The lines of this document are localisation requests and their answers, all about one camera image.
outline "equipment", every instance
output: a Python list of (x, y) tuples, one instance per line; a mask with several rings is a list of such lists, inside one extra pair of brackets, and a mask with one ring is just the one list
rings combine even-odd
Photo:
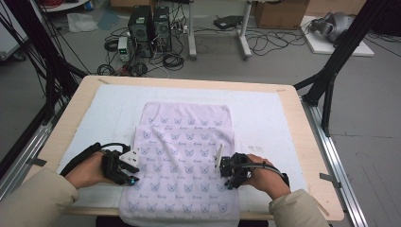
[(152, 51), (150, 50), (150, 44), (137, 44), (135, 48), (135, 55), (139, 58), (151, 58)]
[(229, 27), (235, 27), (241, 25), (243, 21), (243, 16), (227, 16), (223, 18), (218, 18), (214, 21), (215, 26), (224, 30)]
[(156, 29), (157, 48), (162, 51), (171, 51), (171, 30), (168, 7), (157, 7), (153, 14), (153, 23)]
[(120, 37), (118, 39), (118, 55), (122, 62), (127, 62), (130, 60), (130, 50), (128, 49), (128, 38)]
[(128, 29), (134, 45), (136, 43), (148, 43), (154, 39), (154, 25), (150, 6), (133, 7)]
[(286, 173), (281, 173), (276, 167), (266, 163), (253, 163), (246, 154), (235, 153), (233, 157), (222, 157), (220, 161), (221, 177), (229, 178), (224, 184), (228, 189), (239, 188), (257, 168), (265, 168), (280, 175), (284, 183), (289, 186), (289, 178)]
[[(110, 146), (121, 146), (123, 148), (122, 152), (117, 150), (110, 151), (108, 149), (102, 150), (103, 148)], [(85, 161), (92, 154), (97, 151), (103, 151), (104, 155), (101, 159), (101, 170), (103, 175), (118, 184), (129, 184), (133, 185), (135, 182), (139, 181), (138, 178), (134, 176), (128, 176), (123, 172), (123, 169), (127, 169), (131, 173), (139, 172), (139, 168), (136, 167), (138, 159), (136, 152), (131, 150), (130, 146), (111, 143), (101, 146), (99, 143), (95, 143), (73, 158), (61, 171), (60, 175), (65, 177), (73, 168)]]
[(323, 18), (313, 20), (311, 31), (319, 31), (331, 43), (337, 43), (338, 38), (350, 27), (354, 19), (343, 12), (328, 12)]

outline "beige sleeve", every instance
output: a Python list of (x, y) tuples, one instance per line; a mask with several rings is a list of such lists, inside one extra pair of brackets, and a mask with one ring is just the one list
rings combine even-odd
[(272, 201), (269, 210), (277, 227), (328, 226), (314, 200), (304, 190)]
[(49, 226), (77, 199), (73, 185), (44, 168), (0, 202), (0, 226)]

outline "gray floor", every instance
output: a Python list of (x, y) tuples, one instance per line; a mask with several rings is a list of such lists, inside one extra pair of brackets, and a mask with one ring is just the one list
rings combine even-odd
[[(104, 11), (90, 12), (100, 20)], [(58, 20), (66, 20), (58, 15)], [(212, 27), (213, 18), (196, 20), (197, 25)], [(105, 62), (104, 38), (127, 24), (116, 21), (107, 30), (67, 33), (71, 44), (91, 72)], [(375, 42), (401, 54), (401, 44)], [(375, 52), (373, 58), (352, 57), (336, 80), (330, 131), (348, 178), (370, 226), (401, 226), (401, 64), (400, 58), (365, 41)], [(307, 45), (289, 46), (264, 57), (253, 55), (243, 61), (235, 35), (197, 35), (199, 53), (196, 61), (187, 59), (180, 71), (160, 69), (147, 76), (170, 79), (205, 79), (256, 83), (295, 84), (319, 72), (329, 56), (310, 52)], [(71, 51), (68, 60), (81, 67)], [(28, 122), (44, 103), (39, 82), (28, 61), (0, 64), (0, 155), (16, 141)], [(303, 95), (307, 89), (299, 91)], [(55, 226), (94, 226), (94, 217), (61, 217)], [(334, 226), (351, 226), (344, 221)]]

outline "white towel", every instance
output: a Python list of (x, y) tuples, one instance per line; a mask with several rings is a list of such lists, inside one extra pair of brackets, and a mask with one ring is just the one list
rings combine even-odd
[(227, 106), (148, 103), (136, 129), (141, 180), (125, 188), (120, 217), (137, 226), (237, 226), (237, 190), (227, 190), (215, 155), (234, 154)]

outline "aluminum frame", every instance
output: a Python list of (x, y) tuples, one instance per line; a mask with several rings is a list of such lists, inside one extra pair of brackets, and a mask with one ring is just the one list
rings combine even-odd
[(313, 119), (312, 125), (314, 125), (320, 142), (323, 146), (325, 158), (330, 165), (330, 171), (332, 173), (333, 181), (341, 183), (339, 191), (342, 195), (343, 202), (347, 208), (348, 214), (356, 227), (367, 227), (365, 216), (357, 202), (357, 197), (354, 194), (352, 186), (348, 180), (347, 174), (342, 166), (341, 159), (337, 153), (336, 147), (334, 146), (331, 137), (326, 136), (322, 126), (322, 114), (319, 107), (309, 106), (305, 108), (309, 111), (311, 118)]
[[(55, 113), (59, 113), (61, 110), (60, 104), (57, 104), (55, 109)], [(20, 155), (0, 181), (0, 201), (24, 181), (26, 174), (32, 167), (32, 160), (38, 156), (56, 124), (57, 119), (53, 116), (46, 125), (42, 124), (33, 133)]]

